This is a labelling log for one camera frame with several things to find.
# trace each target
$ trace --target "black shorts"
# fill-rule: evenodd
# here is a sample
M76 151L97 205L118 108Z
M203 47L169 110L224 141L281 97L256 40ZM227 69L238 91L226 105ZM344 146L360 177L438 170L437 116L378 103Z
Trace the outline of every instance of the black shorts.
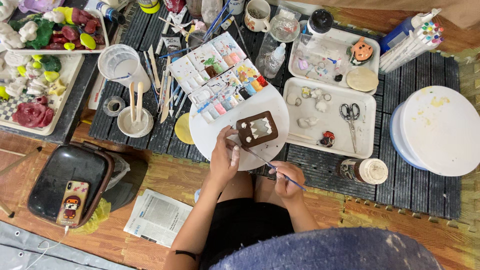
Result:
M280 206L251 198L217 203L199 269L210 268L240 248L293 232L290 215Z

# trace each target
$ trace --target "charging cable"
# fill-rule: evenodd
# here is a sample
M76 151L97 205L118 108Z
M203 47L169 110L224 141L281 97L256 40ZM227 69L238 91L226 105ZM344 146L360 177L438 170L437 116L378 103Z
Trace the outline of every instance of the charging cable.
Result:
M54 245L54 246L50 246L50 244L48 243L47 240L43 240L41 243L38 244L38 249L40 250L44 250L44 252L42 253L42 255L40 255L40 257L38 257L31 265L29 265L27 268L25 268L25 270L29 269L32 265L34 265L38 260L40 260L41 257L43 257L43 255L45 255L45 253L47 252L47 250L51 249L51 248L54 248L58 245L60 245L60 243L65 239L65 237L67 236L67 232L68 232L68 228L69 226L65 226L65 234L63 235L63 237L60 239L60 241ZM47 247L40 247L43 243L47 243Z

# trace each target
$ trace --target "hand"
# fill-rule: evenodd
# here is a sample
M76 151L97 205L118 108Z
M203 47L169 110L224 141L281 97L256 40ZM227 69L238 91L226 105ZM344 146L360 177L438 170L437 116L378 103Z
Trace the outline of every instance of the hand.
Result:
M228 125L218 134L210 160L212 182L223 188L237 173L240 161L240 147L234 141L227 139L228 136L238 134L239 131L231 128ZM233 151L232 158L230 158L227 148Z
M303 176L302 170L288 162L272 161L270 163L276 167L277 171L275 184L276 194L282 199L282 201L284 201L284 203L298 200L302 201L302 189L285 178L286 175L299 185L303 185L303 183L305 183L305 177ZM274 169L270 169L268 173L273 174L274 172Z

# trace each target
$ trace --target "smartphone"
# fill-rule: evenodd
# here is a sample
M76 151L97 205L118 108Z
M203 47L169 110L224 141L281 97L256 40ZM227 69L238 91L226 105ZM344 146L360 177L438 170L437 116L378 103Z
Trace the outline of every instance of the smartphone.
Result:
M75 227L80 222L88 194L87 182L68 181L63 194L57 224Z

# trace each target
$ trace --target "yellow plastic bag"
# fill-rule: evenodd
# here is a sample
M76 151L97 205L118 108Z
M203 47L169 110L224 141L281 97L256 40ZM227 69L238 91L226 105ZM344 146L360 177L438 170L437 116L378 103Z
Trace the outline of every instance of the yellow plastic bag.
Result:
M71 229L73 234L91 234L98 229L98 225L106 221L110 216L110 209L112 204L107 202L104 198L100 199L100 202L96 206L92 217L80 228Z

